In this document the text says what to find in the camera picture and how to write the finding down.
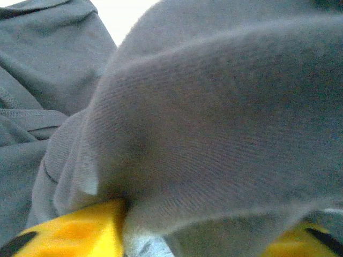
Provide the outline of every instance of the yellow object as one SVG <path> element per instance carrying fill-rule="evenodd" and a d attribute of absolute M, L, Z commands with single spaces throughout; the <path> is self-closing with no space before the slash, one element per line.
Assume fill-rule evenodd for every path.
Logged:
<path fill-rule="evenodd" d="M 13 257 L 122 257 L 125 205 L 109 201 L 24 230 L 38 232 Z"/>
<path fill-rule="evenodd" d="M 269 245 L 261 257 L 338 257 L 323 242 L 308 232 L 308 229 L 322 235 L 329 231 L 311 223 L 300 223 L 294 229 L 282 234 Z"/>

